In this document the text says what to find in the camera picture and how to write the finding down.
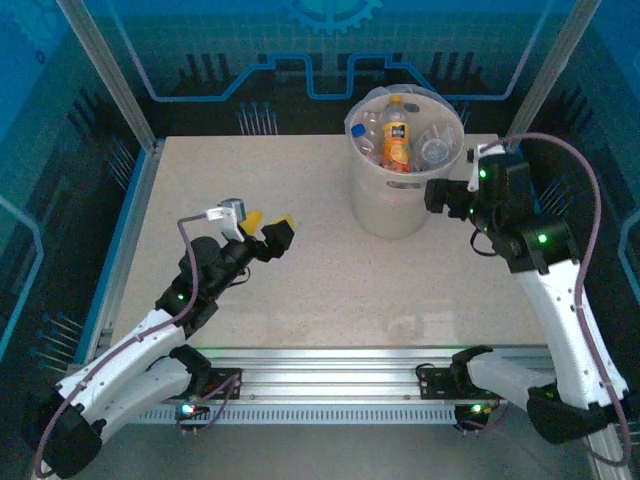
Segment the table surface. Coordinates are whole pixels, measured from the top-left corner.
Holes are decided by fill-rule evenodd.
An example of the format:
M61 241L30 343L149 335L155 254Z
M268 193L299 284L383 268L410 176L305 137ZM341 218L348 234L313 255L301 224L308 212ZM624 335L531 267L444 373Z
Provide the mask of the table surface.
M468 135L466 148L495 135ZM113 334L122 338L178 273L177 219L229 197L265 220L292 213L290 250L252 262L251 280L225 292L196 347L416 347L546 343L504 260L469 247L468 222L432 215L402 240L364 232L351 213L342 135L167 139ZM452 177L463 178L461 158ZM191 238L220 239L213 224ZM485 239L478 246L488 248Z

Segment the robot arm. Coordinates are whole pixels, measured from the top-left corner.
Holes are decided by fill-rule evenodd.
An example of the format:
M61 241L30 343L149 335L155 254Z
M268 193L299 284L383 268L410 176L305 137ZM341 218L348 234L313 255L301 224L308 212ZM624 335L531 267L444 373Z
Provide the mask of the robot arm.
M292 219L283 217L262 228L264 241L256 239L261 214L247 219L239 199L225 200L205 216L221 224L227 244L221 248L210 237L190 242L195 265L189 254L180 260L180 274L133 331L55 387L28 397L23 438L33 450L41 449L58 477L85 468L102 444L140 413L172 397L202 398L220 383L220 373L185 341L217 311L218 297L249 263L280 258L294 232Z
M477 347L454 356L452 375L461 392L483 389L528 412L537 431L560 443L605 428L615 420L609 394L576 318L573 288L580 263L566 222L537 214L529 165L502 147L475 151L469 182L432 180L425 203L431 212L469 219L507 261L531 299L547 337L555 376L528 370ZM616 369L595 323L586 294L583 310L618 399L628 386Z

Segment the cable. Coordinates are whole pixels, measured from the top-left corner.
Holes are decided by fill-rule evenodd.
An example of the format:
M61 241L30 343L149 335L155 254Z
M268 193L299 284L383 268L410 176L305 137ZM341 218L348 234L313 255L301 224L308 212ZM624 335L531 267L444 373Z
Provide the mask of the cable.
M180 313L178 313L176 316L174 316L173 318L170 318L169 320L167 320L165 322L162 322L162 323L156 325L155 327L151 327L151 328L145 330L144 332L140 333L139 335L137 335L135 337L129 338L127 341L123 342L120 346L116 347L111 352L105 354L104 357L96 364L96 366L93 367L89 371L89 373L87 373L80 382L78 382L78 384L71 391L69 396L64 399L62 404L55 411L55 413L51 417L51 420L49 420L49 423L45 427L44 432L42 433L42 437L40 438L40 442L38 443L38 448L36 449L36 454L35 454L35 474L36 474L36 477L38 477L38 478L47 478L47 477L50 477L51 475L53 475L55 473L53 471L53 469L49 470L48 472L43 472L42 471L42 457L44 455L44 447L47 445L47 442L49 441L49 437L51 436L51 432L53 431L53 428L55 427L55 425L58 422L58 420L60 419L60 417L62 416L62 413L66 410L66 408L68 406L71 405L71 402L78 396L78 394L82 390L84 390L86 388L87 383L89 383L93 379L93 377L100 370L102 370L102 368L107 363L109 363L111 360L113 360L114 357L116 357L117 355L122 353L124 350L129 348L131 345L133 345L135 343L138 343L138 341L139 341L138 338L140 338L140 341L141 341L145 337L148 337L149 335L152 335L153 333L157 332L158 330L162 330L163 328L171 325L172 323L176 323L181 318L183 318L189 312L189 310L191 310L191 308L195 304L197 293L198 293L198 275L196 273L197 272L196 256L195 256L195 253L193 251L193 247L191 246L191 242L189 241L189 237L187 236L187 232L184 229L184 224L187 223L187 222L192 222L194 220L200 220L200 219L203 219L203 218L207 218L207 215L204 214L204 213L200 214L200 215L195 215L193 217L181 218L180 220L178 220L178 230L180 230L180 235L182 236L182 240L184 241L184 243L186 245L187 255L189 257L189 263L191 265L191 274L192 274L191 285L192 285L192 287L191 287L191 296L189 298L189 301L187 302L185 307L182 309L182 311Z
M418 377L418 380L422 380L418 372L421 368L424 368L424 367L436 368L436 366L433 363L421 363L416 367L416 377Z
M502 417L500 417L500 419L503 419L505 417L506 413L502 414ZM477 422L472 422L471 420L462 420L464 423L471 425L473 427L478 427L479 430L477 430L478 433L488 433L489 430L485 429L484 426L481 423L477 423ZM502 431L496 431L494 432L496 435L500 435L501 437L507 439L510 443L515 444L516 447L518 447L520 450L522 450L524 453L526 453L542 470L544 470L547 475L549 475L551 478L558 478L556 477L556 475L553 473L553 471L551 471L551 469L549 467L547 467L544 462L542 460L540 460L537 455L535 453L533 453L531 450L529 450L525 445L523 445L521 442L519 442L518 440L516 440L515 438L513 438L511 435L509 435L508 433L502 432Z
M496 257L498 256L498 254L496 252L483 252L482 250L478 250L476 248L476 238L478 238L478 234L480 233L480 230L478 230L476 228L475 232L473 232L471 234L471 238L469 239L469 245L471 245L471 249L476 252L478 255L482 256L482 257Z
M582 263L580 264L580 269L578 270L578 277L576 278L576 284L574 287L573 303L575 305L575 310L578 317L580 330L582 331L582 336L584 337L587 347L589 348L589 352L593 357L593 361L595 362L596 368L598 369L598 374L602 379L602 384L609 394L609 398L611 399L611 403L613 404L613 408L615 409L616 415L618 416L618 420L620 422L620 431L622 434L623 444L622 458L620 460L611 460L600 455L598 452L595 452L593 449L587 446L585 446L585 448L595 459L601 461L606 465L609 465L611 467L624 467L629 463L631 459L631 432L629 431L629 423L627 421L627 417L624 414L622 403L618 399L618 395L616 394L616 391L611 384L611 377L609 377L607 367L605 366L602 357L600 357L596 342L591 335L591 331L589 330L589 325L584 315L584 308L582 304L584 280L587 276L587 271L589 269L589 264L591 263L591 257L593 256L596 241L598 240L598 231L600 230L600 222L602 219L602 197L600 194L598 179L595 172L593 171L593 168L589 164L589 161L584 157L584 155L582 155L582 153L578 151L577 148L558 137L546 133L519 133L515 135L509 135L486 145L485 147L480 149L480 153L484 153L485 151L495 147L496 145L504 145L506 143L518 140L543 140L553 143L566 150L576 158L580 165L582 165L582 168L584 168L584 170L586 171L587 176L589 177L589 182L591 183L591 189L593 191L595 203L593 211L593 224L591 227L591 233L589 235L589 242L587 243L587 249L584 253Z
M502 412L502 415L500 415L498 419L495 422L493 422L491 425L487 425L483 427L482 433L489 433L490 431L495 430L500 425L502 425L507 419L507 414L510 412L510 410L511 410L511 403L507 403L507 406L504 407L504 411Z
M251 278L251 269L249 267L247 267L247 268L245 268L245 270L247 272L247 278L245 278L244 280L240 280L239 282L233 282L227 288L237 287L238 285L243 285L243 284L247 283L249 281L249 279Z
M218 411L216 412L216 414L214 415L214 417L211 419L211 421L209 421L209 423L207 423L206 425L203 425L202 427L193 427L191 429L187 429L187 428L182 428L182 424L181 422L178 420L176 422L176 426L180 429L180 432L184 435L188 432L200 432L202 430L207 430L209 428L211 428L213 426L214 423L216 423L218 421L218 419L220 418L220 416L222 415L222 412L224 411L224 408L227 406L227 403L229 402L229 399L231 398L231 395L233 394L233 390L235 388L235 382L238 380L239 376L236 375L232 375L231 377L227 378L224 382L222 382L222 384L217 387L215 390L213 390L212 392L208 393L207 395L205 395L204 397L202 397L199 400L196 400L195 402L192 402L194 405L201 405L204 402L206 402L207 400L213 398L214 396L216 396L218 393L222 392L226 387L229 387L229 390L227 391L227 395L224 398L224 401L222 402L222 405L220 405L220 408L218 409Z

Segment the orange juice bottle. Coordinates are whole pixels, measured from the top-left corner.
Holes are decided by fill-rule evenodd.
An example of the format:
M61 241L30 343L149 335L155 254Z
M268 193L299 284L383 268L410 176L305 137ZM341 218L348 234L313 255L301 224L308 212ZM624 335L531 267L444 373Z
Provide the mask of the orange juice bottle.
M409 124L402 95L391 95L389 105L380 120L384 145L382 167L394 172L409 173Z

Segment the translucent plastic bucket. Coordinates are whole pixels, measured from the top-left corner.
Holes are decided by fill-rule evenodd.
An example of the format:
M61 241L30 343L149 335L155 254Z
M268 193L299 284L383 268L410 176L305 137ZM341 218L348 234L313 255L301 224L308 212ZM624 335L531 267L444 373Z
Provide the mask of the translucent plastic bucket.
M382 112L392 93L400 92L405 104L419 111L409 113L410 142L436 125L444 131L449 125L453 145L446 161L437 169L419 173L385 170L362 155L350 135L351 127L361 123L364 112ZM416 233L427 221L424 191L432 178L448 178L464 149L464 129L455 110L439 95L421 87L394 85L373 90L349 112L345 120L349 137L351 168L349 193L353 215L369 233L383 238L404 238Z

